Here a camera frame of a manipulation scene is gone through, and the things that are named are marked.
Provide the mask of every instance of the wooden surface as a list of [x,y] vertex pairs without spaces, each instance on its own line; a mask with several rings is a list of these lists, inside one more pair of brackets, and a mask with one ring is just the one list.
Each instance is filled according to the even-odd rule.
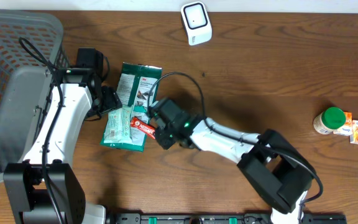
[[[72,62],[78,47],[96,47],[109,58],[108,84],[117,85],[122,62],[185,72],[201,85],[216,121],[281,132],[323,181],[323,196],[307,209],[358,223],[358,146],[312,126],[332,105],[358,119],[358,15],[211,13],[212,40],[190,47],[179,13],[50,13],[64,26]],[[163,81],[157,98],[163,96],[201,111],[196,88],[184,78]],[[85,123],[76,145],[73,169],[87,200],[145,213],[269,209],[227,159],[178,146],[164,151],[150,139],[143,153],[102,147],[105,125],[106,118]],[[316,190],[314,183],[309,196]],[[0,184],[0,223],[12,222]]]

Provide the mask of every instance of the bottle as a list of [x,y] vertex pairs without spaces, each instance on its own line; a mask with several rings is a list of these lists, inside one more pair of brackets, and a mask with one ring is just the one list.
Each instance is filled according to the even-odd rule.
[[313,126],[320,134],[331,134],[342,127],[345,122],[345,113],[337,107],[330,107],[314,119]]

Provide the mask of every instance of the laundry basket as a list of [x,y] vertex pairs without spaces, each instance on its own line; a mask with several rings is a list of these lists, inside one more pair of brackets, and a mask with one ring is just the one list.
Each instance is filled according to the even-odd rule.
[[32,42],[58,67],[67,67],[60,21],[44,13],[0,10],[0,182],[7,163],[21,162],[45,118],[51,75],[18,38]]

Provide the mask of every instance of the white wall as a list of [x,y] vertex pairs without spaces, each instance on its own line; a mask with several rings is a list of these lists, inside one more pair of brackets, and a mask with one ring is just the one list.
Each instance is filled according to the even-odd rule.
[[[179,11],[192,0],[0,0],[0,9]],[[358,0],[204,0],[208,11],[358,13]]]

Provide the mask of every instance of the red wrapper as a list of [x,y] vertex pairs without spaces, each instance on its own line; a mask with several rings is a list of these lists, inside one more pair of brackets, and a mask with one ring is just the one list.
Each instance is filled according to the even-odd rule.
[[155,139],[155,136],[154,136],[155,128],[153,126],[150,126],[150,125],[146,124],[145,122],[141,121],[139,118],[137,118],[137,117],[132,118],[131,127],[137,128],[140,131],[142,131],[143,133],[145,133],[146,135],[148,135],[148,137]]

